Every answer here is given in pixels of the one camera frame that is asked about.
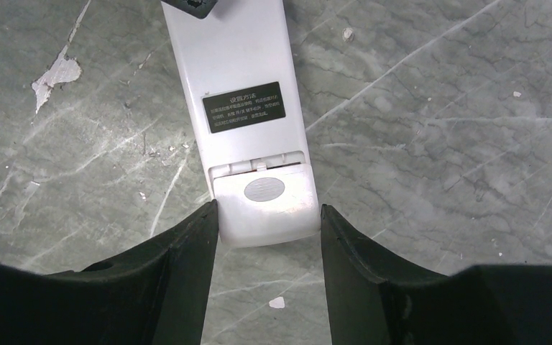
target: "black plastic piece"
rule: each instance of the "black plastic piece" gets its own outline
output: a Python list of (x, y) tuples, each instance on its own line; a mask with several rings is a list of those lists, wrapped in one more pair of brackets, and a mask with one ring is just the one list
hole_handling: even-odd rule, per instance
[(331, 338), (350, 344), (552, 344), (552, 267), (471, 267), (453, 277), (409, 262), (322, 211)]
[(0, 344), (199, 344), (218, 238), (216, 202), (82, 272), (0, 265)]
[(211, 10), (217, 4), (218, 0), (162, 0), (166, 4), (172, 5), (183, 12), (192, 16), (204, 19), (211, 13)]

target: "marble floor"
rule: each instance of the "marble floor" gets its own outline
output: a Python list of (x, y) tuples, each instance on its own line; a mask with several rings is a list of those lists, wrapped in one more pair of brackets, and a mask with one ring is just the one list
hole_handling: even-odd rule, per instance
[[(552, 264), (552, 0), (285, 10), (322, 203), (441, 273)], [(79, 270), (207, 200), (158, 0), (0, 0), (0, 262)], [(330, 342), (318, 236), (219, 245), (203, 344)]]

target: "silver circular label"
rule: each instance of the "silver circular label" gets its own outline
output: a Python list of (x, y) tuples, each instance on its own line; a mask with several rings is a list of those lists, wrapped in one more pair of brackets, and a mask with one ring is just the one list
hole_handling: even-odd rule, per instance
[(248, 199), (262, 203), (278, 198), (285, 192), (285, 183), (277, 178), (260, 178), (247, 185), (244, 194)]

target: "white remote control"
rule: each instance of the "white remote control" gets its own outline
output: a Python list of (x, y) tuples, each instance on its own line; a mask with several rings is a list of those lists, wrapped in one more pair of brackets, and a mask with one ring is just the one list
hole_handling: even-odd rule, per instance
[(205, 19), (162, 5), (222, 242), (254, 247), (318, 232), (282, 0), (221, 0)]

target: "sticker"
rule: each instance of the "sticker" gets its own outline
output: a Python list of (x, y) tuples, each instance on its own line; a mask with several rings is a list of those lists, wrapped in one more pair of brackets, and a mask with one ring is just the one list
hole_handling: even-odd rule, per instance
[(202, 101), (211, 133), (285, 117), (278, 82), (206, 97)]

